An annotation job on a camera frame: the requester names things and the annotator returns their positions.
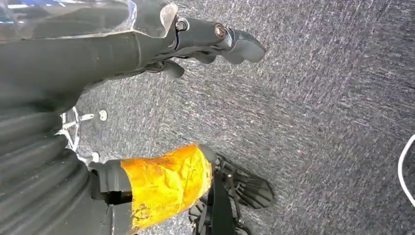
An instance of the metal bolt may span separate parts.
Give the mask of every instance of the metal bolt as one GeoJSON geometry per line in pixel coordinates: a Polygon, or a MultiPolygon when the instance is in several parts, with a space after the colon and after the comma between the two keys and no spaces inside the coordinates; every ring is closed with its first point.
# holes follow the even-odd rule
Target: metal bolt
{"type": "Polygon", "coordinates": [[[225,38],[226,29],[221,23],[215,25],[215,34],[219,39],[225,38]]]}
{"type": "Polygon", "coordinates": [[[184,21],[176,22],[176,30],[177,31],[185,31],[187,30],[187,24],[184,21]]]}
{"type": "Polygon", "coordinates": [[[107,111],[105,111],[105,110],[101,110],[101,111],[99,111],[99,119],[100,119],[101,121],[106,121],[106,120],[107,120],[107,118],[108,118],[108,113],[107,113],[107,111]]]}

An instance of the clear plastic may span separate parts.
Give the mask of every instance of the clear plastic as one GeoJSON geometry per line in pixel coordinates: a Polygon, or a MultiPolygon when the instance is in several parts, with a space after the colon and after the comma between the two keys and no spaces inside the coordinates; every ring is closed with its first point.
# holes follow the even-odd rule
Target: clear plastic
{"type": "Polygon", "coordinates": [[[177,9],[164,0],[0,0],[0,42],[123,32],[164,38],[177,9]]]}

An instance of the gray carpet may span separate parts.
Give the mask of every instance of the gray carpet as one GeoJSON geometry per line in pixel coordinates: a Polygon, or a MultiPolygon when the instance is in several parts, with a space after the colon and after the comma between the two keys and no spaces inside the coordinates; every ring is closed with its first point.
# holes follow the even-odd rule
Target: gray carpet
{"type": "MultiPolygon", "coordinates": [[[[249,31],[266,58],[179,61],[182,79],[108,82],[78,103],[109,114],[85,124],[81,150],[154,157],[210,144],[272,183],[275,206],[245,210],[258,235],[415,235],[396,173],[415,133],[415,1],[175,2],[183,16],[249,31]]],[[[191,234],[186,213],[141,233],[161,234],[191,234]]]]}

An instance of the yellow tape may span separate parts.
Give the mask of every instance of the yellow tape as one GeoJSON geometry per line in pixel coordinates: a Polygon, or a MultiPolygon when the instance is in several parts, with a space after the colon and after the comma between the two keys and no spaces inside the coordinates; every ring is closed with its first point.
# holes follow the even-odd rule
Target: yellow tape
{"type": "Polygon", "coordinates": [[[192,144],[160,158],[121,161],[133,193],[131,233],[192,206],[210,187],[211,164],[192,144]]]}

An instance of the white cable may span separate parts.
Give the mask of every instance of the white cable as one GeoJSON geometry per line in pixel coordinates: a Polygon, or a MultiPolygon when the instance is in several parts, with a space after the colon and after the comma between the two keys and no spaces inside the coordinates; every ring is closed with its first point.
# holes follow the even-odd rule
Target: white cable
{"type": "Polygon", "coordinates": [[[403,148],[403,151],[401,153],[401,156],[399,157],[399,162],[398,162],[398,178],[399,178],[399,182],[401,183],[401,187],[403,189],[403,191],[405,192],[406,196],[408,197],[408,199],[411,201],[412,206],[415,207],[415,200],[412,197],[411,193],[409,192],[408,188],[406,187],[405,181],[403,180],[403,175],[402,175],[402,165],[403,165],[403,160],[405,160],[405,156],[409,151],[409,148],[411,147],[412,143],[415,141],[415,135],[413,135],[409,141],[406,143],[405,147],[403,148]]]}

